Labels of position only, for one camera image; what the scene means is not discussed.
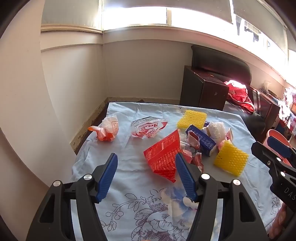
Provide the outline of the pink printed paper cup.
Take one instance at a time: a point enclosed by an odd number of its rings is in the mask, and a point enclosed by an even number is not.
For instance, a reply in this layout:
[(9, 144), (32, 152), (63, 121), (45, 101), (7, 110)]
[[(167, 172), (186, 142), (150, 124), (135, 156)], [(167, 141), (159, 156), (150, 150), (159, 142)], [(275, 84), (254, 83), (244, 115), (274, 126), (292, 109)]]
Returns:
[(226, 132), (225, 139), (224, 139), (223, 143), (230, 142), (232, 144), (233, 143), (233, 139), (234, 139), (234, 137), (233, 137), (232, 129), (229, 128), (227, 130), (227, 132)]

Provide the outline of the blue Tempo tissue pack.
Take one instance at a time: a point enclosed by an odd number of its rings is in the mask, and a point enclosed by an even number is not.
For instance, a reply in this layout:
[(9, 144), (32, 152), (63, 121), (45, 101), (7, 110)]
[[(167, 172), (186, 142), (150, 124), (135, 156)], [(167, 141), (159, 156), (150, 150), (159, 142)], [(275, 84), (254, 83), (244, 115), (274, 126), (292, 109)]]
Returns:
[(206, 156), (210, 157), (212, 152), (217, 147), (215, 141), (211, 139), (208, 135), (206, 135), (203, 131), (195, 127), (194, 125), (190, 125), (186, 130), (186, 134), (189, 134), (189, 132), (193, 132), (197, 137), (199, 137), (200, 142), (200, 148), (202, 154), (205, 154)]

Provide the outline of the red foil snack bag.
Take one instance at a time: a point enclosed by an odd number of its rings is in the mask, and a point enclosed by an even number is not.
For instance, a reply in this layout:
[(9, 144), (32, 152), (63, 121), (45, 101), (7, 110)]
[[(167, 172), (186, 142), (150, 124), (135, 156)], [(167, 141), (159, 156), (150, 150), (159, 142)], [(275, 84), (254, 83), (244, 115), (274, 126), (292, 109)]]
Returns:
[(179, 130), (176, 129), (146, 149), (144, 151), (144, 157), (154, 174), (174, 183), (177, 172), (175, 158), (176, 154), (180, 152), (180, 135)]

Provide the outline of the checkered cloth side table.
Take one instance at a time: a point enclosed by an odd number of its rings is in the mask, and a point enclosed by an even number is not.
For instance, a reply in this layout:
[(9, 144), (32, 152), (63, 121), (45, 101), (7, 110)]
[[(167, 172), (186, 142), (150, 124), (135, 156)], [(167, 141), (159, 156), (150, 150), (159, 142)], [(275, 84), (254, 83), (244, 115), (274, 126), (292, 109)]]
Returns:
[(289, 141), (295, 137), (295, 88), (286, 88), (283, 99), (278, 101), (278, 105), (280, 111), (276, 130)]

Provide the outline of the yellow foam fruit net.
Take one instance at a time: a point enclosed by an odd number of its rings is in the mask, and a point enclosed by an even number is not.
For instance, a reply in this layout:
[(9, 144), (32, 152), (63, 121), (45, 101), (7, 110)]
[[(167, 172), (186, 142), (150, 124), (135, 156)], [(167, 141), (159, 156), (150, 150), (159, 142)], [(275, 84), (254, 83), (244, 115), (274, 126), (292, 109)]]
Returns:
[(187, 129), (190, 125), (194, 125), (198, 129), (202, 129), (206, 118), (206, 113), (194, 110), (186, 110), (182, 118), (178, 121), (177, 128)]

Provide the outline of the red white wrapper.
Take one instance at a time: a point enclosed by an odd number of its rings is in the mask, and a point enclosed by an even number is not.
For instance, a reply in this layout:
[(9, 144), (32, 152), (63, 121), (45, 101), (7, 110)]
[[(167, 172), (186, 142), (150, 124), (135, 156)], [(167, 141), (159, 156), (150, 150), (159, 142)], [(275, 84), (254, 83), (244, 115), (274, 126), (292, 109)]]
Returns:
[(193, 131), (188, 131), (187, 133), (185, 149), (191, 153), (190, 163), (197, 166), (200, 172), (203, 173), (204, 165), (202, 163), (200, 138)]

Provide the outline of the light blue floral tablecloth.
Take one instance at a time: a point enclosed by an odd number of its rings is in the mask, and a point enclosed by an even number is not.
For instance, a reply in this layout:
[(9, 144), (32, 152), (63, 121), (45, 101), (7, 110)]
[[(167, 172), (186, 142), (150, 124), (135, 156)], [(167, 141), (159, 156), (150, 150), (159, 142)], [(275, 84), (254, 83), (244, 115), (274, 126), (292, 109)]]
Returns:
[[(72, 167), (71, 181), (77, 181), (104, 164), (110, 153), (118, 156), (116, 170), (106, 198), (96, 204), (98, 216), (108, 240), (186, 240), (197, 204), (189, 204), (186, 192), (177, 177), (175, 183), (154, 174), (144, 150), (177, 129), (177, 122), (186, 109), (204, 112), (209, 122), (223, 122), (231, 128), (233, 144), (249, 155), (238, 177), (268, 230), (279, 212), (282, 201), (270, 191), (272, 178), (268, 169), (251, 154), (255, 139), (242, 118), (224, 111), (186, 108), (169, 104), (111, 102), (107, 116), (116, 115), (119, 132), (113, 142), (101, 142), (91, 133), (79, 150)], [(154, 138), (130, 136), (132, 121), (153, 116), (168, 121)]]

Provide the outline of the red polka dot garment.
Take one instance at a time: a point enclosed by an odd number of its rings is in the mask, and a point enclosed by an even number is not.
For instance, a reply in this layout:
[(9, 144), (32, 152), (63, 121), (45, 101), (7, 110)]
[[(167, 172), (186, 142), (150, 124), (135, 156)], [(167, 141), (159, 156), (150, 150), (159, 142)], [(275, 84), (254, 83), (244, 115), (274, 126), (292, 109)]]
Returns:
[(246, 85), (236, 80), (229, 80), (224, 82), (224, 84), (229, 88), (227, 100), (232, 104), (239, 106), (241, 109), (244, 109), (248, 113), (253, 114), (255, 107), (248, 96)]

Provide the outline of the pink plastic trash bin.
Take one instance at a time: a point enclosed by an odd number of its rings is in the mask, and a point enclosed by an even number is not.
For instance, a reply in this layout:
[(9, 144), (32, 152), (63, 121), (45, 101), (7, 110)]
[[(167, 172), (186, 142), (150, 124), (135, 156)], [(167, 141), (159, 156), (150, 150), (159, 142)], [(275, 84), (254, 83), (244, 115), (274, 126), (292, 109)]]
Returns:
[(295, 148), (278, 131), (270, 129), (263, 145), (276, 154), (283, 162), (295, 168)]

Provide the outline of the clear red printed wrapper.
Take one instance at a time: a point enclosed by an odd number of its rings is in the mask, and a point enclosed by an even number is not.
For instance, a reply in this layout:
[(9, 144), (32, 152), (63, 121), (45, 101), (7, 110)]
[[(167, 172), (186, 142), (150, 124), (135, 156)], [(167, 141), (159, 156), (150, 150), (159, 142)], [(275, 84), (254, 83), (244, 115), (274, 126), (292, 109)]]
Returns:
[(134, 120), (130, 125), (131, 136), (134, 138), (154, 138), (167, 124), (166, 119), (153, 116)]

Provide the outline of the orange white plastic bag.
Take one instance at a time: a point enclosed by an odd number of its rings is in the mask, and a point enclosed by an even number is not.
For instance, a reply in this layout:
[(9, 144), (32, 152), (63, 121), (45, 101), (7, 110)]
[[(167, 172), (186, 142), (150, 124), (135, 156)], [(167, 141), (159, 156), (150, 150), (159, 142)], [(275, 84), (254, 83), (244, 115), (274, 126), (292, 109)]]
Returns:
[(88, 130), (96, 132), (97, 139), (102, 142), (112, 142), (119, 131), (119, 122), (116, 115), (107, 116), (102, 120), (100, 126), (90, 126)]

